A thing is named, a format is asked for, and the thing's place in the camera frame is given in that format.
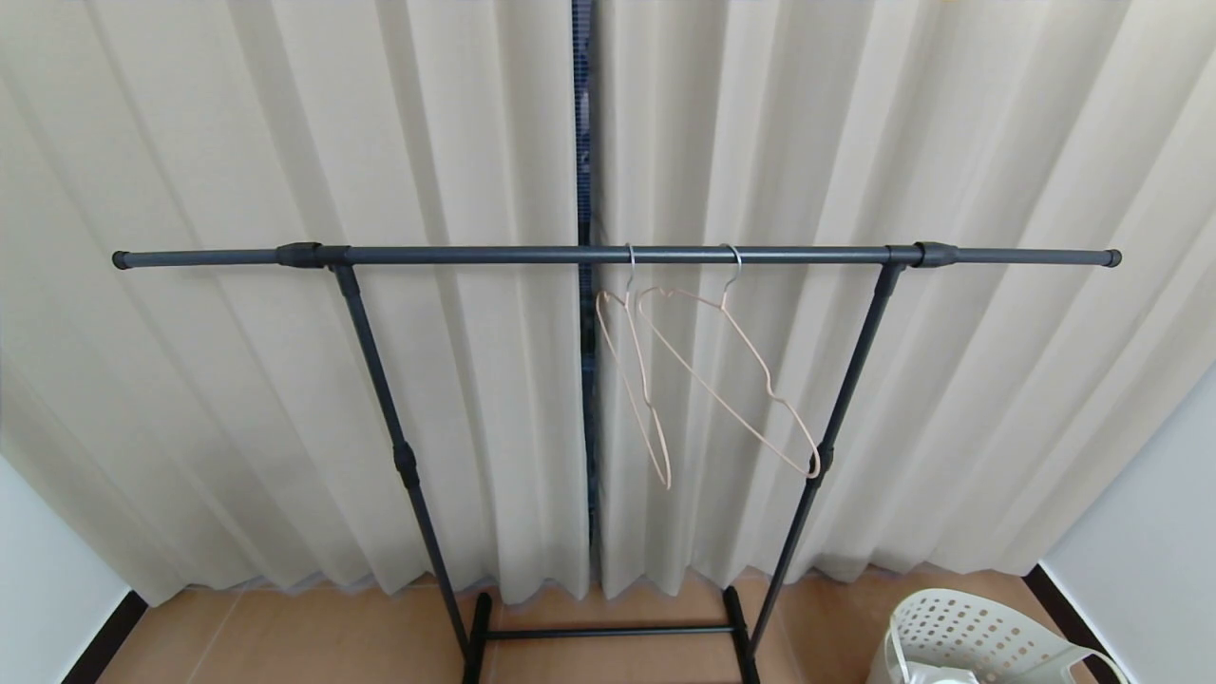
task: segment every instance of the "beige curtain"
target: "beige curtain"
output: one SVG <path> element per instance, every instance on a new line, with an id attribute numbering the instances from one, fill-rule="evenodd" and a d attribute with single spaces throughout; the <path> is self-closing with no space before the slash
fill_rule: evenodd
<path id="1" fill-rule="evenodd" d="M 1210 2 L 634 2 L 598 13 L 607 242 L 1119 247 L 901 279 L 789 579 L 1029 570 L 1216 358 Z M 601 280 L 623 292 L 627 269 Z M 717 299 L 731 267 L 638 267 Z M 744 268 L 732 310 L 822 431 L 877 269 Z M 719 315 L 658 325 L 806 456 Z M 626 344 L 619 316 L 610 321 Z M 664 490 L 601 359 L 604 585 L 771 571 L 803 481 L 642 335 Z"/>
<path id="2" fill-rule="evenodd" d="M 573 243 L 562 2 L 0 6 L 0 453 L 151 602 L 429 566 L 328 274 L 114 250 Z M 576 275 L 362 269 L 456 584 L 589 582 Z"/>

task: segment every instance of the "black metal garment rack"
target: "black metal garment rack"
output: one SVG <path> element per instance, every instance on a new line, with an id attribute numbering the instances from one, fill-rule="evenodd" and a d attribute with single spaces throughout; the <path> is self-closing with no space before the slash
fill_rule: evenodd
<path id="1" fill-rule="evenodd" d="M 821 458 L 820 476 L 807 480 L 803 487 L 801 498 L 786 534 L 784 545 L 773 571 L 772 581 L 765 594 L 764 605 L 756 618 L 755 628 L 748 633 L 743 618 L 743 609 L 733 587 L 722 592 L 727 621 L 716 624 L 668 624 L 668 626 L 625 626 L 598 628 L 565 629 L 490 629 L 490 595 L 482 593 L 477 598 L 477 610 L 473 613 L 472 630 L 466 633 L 456 606 L 456 594 L 452 592 L 447 568 L 444 565 L 439 540 L 430 522 L 427 501 L 422 494 L 418 480 L 417 460 L 413 449 L 405 441 L 401 422 L 393 405 L 393 394 L 376 341 L 372 337 L 371 321 L 364 308 L 359 281 L 355 277 L 355 265 L 359 264 L 629 264 L 632 259 L 640 264 L 733 264 L 736 258 L 749 264 L 876 264 L 882 270 L 874 286 L 865 323 L 857 336 L 857 342 L 849 360 L 840 392 L 832 408 L 832 417 L 818 444 Z M 293 268 L 327 268 L 337 276 L 338 287 L 350 320 L 359 337 L 359 346 L 367 363 L 367 372 L 384 425 L 393 444 L 393 462 L 401 475 L 401 482 L 410 495 L 418 528 L 427 548 L 427 555 L 434 568 L 439 589 L 444 596 L 447 616 L 451 619 L 456 640 L 465 657 L 466 684 L 475 684 L 482 674 L 482 656 L 488 641 L 512 639 L 557 639 L 582 637 L 637 637 L 666 634 L 730 634 L 734 643 L 734 654 L 739 663 L 739 674 L 744 684 L 758 684 L 756 647 L 764 637 L 765 627 L 772 616 L 793 560 L 798 539 L 801 537 L 806 516 L 815 501 L 815 494 L 823 483 L 823 477 L 832 466 L 837 436 L 844 424 L 845 411 L 857 387 L 866 357 L 874 342 L 878 325 L 886 309 L 886 302 L 895 291 L 900 274 L 905 268 L 938 268 L 956 263 L 972 264 L 1071 264 L 1116 267 L 1122 259 L 1118 250 L 968 250 L 939 242 L 917 242 L 906 246 L 885 247 L 591 247 L 591 246 L 547 246 L 547 247 L 350 247 L 321 245 L 317 242 L 295 242 L 274 250 L 209 250 L 191 252 L 114 252 L 113 263 L 119 269 L 143 267 L 185 267 L 185 265 L 229 265 L 229 264 L 278 264 Z"/>

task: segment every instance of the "clothes hanger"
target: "clothes hanger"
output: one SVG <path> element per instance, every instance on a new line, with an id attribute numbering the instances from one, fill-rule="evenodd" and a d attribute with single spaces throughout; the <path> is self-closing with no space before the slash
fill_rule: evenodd
<path id="1" fill-rule="evenodd" d="M 599 331 L 603 332 L 604 342 L 608 343 L 608 352 L 612 354 L 613 363 L 617 364 L 617 374 L 620 376 L 621 382 L 625 385 L 625 393 L 629 394 L 629 405 L 634 408 L 634 417 L 637 420 L 637 428 L 642 432 L 642 439 L 646 441 L 646 450 L 651 454 L 651 462 L 654 464 L 654 472 L 659 476 L 659 482 L 663 487 L 671 489 L 671 456 L 668 453 L 668 438 L 663 433 L 663 422 L 659 420 L 659 413 L 654 410 L 654 404 L 651 402 L 651 386 L 646 379 L 646 364 L 642 361 L 642 347 L 637 342 L 637 325 L 634 320 L 634 309 L 631 307 L 632 293 L 634 293 L 634 276 L 637 275 L 637 262 L 634 260 L 634 246 L 629 242 L 625 243 L 625 248 L 629 250 L 629 282 L 625 284 L 625 298 L 621 299 L 615 293 L 607 290 L 601 290 L 596 293 L 596 318 L 599 320 Z M 608 335 L 608 326 L 604 324 L 603 303 L 615 301 L 621 308 L 625 309 L 625 320 L 629 324 L 629 333 L 634 338 L 634 353 L 637 357 L 637 370 L 642 376 L 642 402 L 646 403 L 646 408 L 651 410 L 651 420 L 654 421 L 655 431 L 659 433 L 659 448 L 663 452 L 663 465 L 659 465 L 659 458 L 654 453 L 654 447 L 651 444 L 649 432 L 646 430 L 646 421 L 642 420 L 642 411 L 637 408 L 637 399 L 634 397 L 634 387 L 629 382 L 629 377 L 625 375 L 624 364 L 620 361 L 620 357 L 617 354 L 617 347 L 612 343 L 612 336 Z"/>
<path id="2" fill-rule="evenodd" d="M 646 324 L 651 327 L 651 331 L 654 332 L 654 336 L 659 338 L 659 342 L 662 342 L 663 346 L 666 347 L 669 352 L 671 352 L 671 354 L 676 358 L 676 360 L 680 361 L 680 364 L 682 366 L 685 366 L 685 369 L 689 374 L 692 374 L 693 379 L 696 379 L 697 382 L 699 382 L 700 386 L 704 387 L 705 391 L 709 392 L 709 394 L 711 397 L 714 397 L 714 399 L 716 399 L 717 403 L 721 404 L 724 409 L 726 409 L 732 416 L 734 416 L 736 420 L 738 420 L 741 424 L 743 424 L 743 427 L 747 427 L 748 431 L 751 432 L 751 434 L 755 434 L 755 437 L 758 439 L 760 439 L 760 442 L 764 443 L 765 447 L 769 447 L 769 449 L 772 453 L 775 453 L 778 456 L 781 456 L 781 459 L 784 460 L 790 467 L 793 467 L 794 470 L 796 470 L 799 472 L 799 475 L 803 475 L 807 480 L 814 478 L 814 477 L 818 477 L 820 476 L 820 449 L 818 449 L 818 447 L 816 447 L 815 439 L 811 438 L 811 431 L 806 428 L 806 424 L 803 421 L 801 416 L 798 415 L 798 411 L 794 410 L 794 407 L 792 407 L 787 399 L 784 399 L 783 397 L 778 397 L 773 392 L 773 389 L 772 389 L 772 372 L 769 370 L 769 364 L 766 364 L 764 361 L 764 359 L 760 357 L 760 352 L 756 351 L 755 344 L 751 343 L 751 340 L 749 340 L 748 336 L 747 336 L 747 333 L 743 332 L 743 329 L 739 327 L 739 324 L 734 320 L 734 316 L 731 315 L 730 309 L 726 308 L 726 295 L 727 295 L 727 292 L 730 292 L 731 285 L 734 284 L 734 281 L 739 279 L 739 274 L 743 273 L 743 257 L 739 256 L 739 251 L 736 250 L 731 245 L 722 245 L 722 247 L 727 247 L 727 248 L 731 250 L 731 252 L 734 252 L 734 262 L 737 264 L 737 268 L 736 268 L 736 271 L 734 271 L 734 276 L 731 277 L 731 280 L 726 281 L 726 286 L 722 287 L 722 298 L 720 301 L 711 302 L 709 299 L 705 299 L 703 297 L 698 297 L 697 295 L 693 295 L 692 292 L 687 292 L 685 290 L 666 290 L 666 288 L 655 286 L 655 287 L 648 287 L 647 290 L 643 290 L 642 293 L 637 296 L 637 302 L 635 304 L 637 307 L 637 313 L 641 314 L 642 320 L 644 320 Z M 651 315 L 646 310 L 646 307 L 642 305 L 642 302 L 646 299 L 646 297 L 648 295 L 653 293 L 653 292 L 658 292 L 664 298 L 670 298 L 674 295 L 679 295 L 681 297 L 688 297 L 689 299 L 693 299 L 693 301 L 697 301 L 697 302 L 699 302 L 702 304 L 708 304 L 709 307 L 713 307 L 714 309 L 716 309 L 717 312 L 720 312 L 726 318 L 726 320 L 731 324 L 731 327 L 734 329 L 736 335 L 738 335 L 738 337 L 741 340 L 743 340 L 743 343 L 747 344 L 748 349 L 751 352 L 753 358 L 755 358 L 756 363 L 760 364 L 760 369 L 764 370 L 765 392 L 769 394 L 769 398 L 786 408 L 786 410 L 789 413 L 789 415 L 793 416 L 794 422 L 798 424 L 798 427 L 801 431 L 803 437 L 806 438 L 806 443 L 810 444 L 810 447 L 811 447 L 811 466 L 810 467 L 803 469 L 803 466 L 798 465 L 798 462 L 794 459 L 792 459 L 788 455 L 786 455 L 786 453 L 782 452 L 781 449 L 778 449 L 776 447 L 776 444 L 773 444 L 772 442 L 770 442 L 764 434 L 760 433 L 760 431 L 758 431 L 747 420 L 744 420 L 743 416 L 741 416 L 738 414 L 738 411 L 736 411 L 730 404 L 727 404 L 726 400 L 722 399 L 722 397 L 719 396 L 719 393 L 715 392 L 714 388 L 710 387 L 709 383 L 705 382 L 705 380 L 700 375 L 698 375 L 696 370 L 693 370 L 692 365 L 687 360 L 685 360 L 683 357 L 680 355 L 680 352 L 676 352 L 675 347 L 671 346 L 671 342 L 668 342 L 668 338 L 664 337 L 663 332 L 660 332 L 659 329 L 654 325 L 654 320 L 651 319 Z"/>

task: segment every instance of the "white plastic basket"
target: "white plastic basket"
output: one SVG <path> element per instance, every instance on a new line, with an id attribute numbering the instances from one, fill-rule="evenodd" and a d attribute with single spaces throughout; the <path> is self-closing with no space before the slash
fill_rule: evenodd
<path id="1" fill-rule="evenodd" d="M 1105 655 L 1057 637 L 1020 612 L 981 596 L 925 589 L 900 602 L 874 654 L 867 684 L 902 684 L 907 662 L 970 669 L 981 684 L 1075 684 L 1069 668 Z"/>

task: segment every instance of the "tile floor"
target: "tile floor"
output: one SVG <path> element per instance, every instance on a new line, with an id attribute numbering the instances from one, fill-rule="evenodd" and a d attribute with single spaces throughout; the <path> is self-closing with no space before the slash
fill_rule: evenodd
<path id="1" fill-rule="evenodd" d="M 751 624 L 766 579 L 736 582 Z M 891 609 L 908 594 L 950 587 L 1001 601 L 1052 626 L 1021 578 L 995 572 L 865 573 L 840 584 L 811 576 L 787 587 L 758 657 L 766 684 L 861 684 Z M 475 592 L 460 598 L 466 624 Z M 638 583 L 607 600 L 593 588 L 582 601 L 556 587 L 502 609 L 495 628 L 602 626 L 620 622 L 719 622 L 721 594 L 689 573 L 679 596 Z M 486 646 L 482 682 L 737 682 L 726 634 L 507 641 Z M 1074 668 L 1079 683 L 1093 679 Z M 103 684 L 429 683 L 458 682 L 461 658 L 443 601 L 427 578 L 385 596 L 319 585 L 288 595 L 274 589 L 190 589 L 151 609 L 102 675 Z"/>

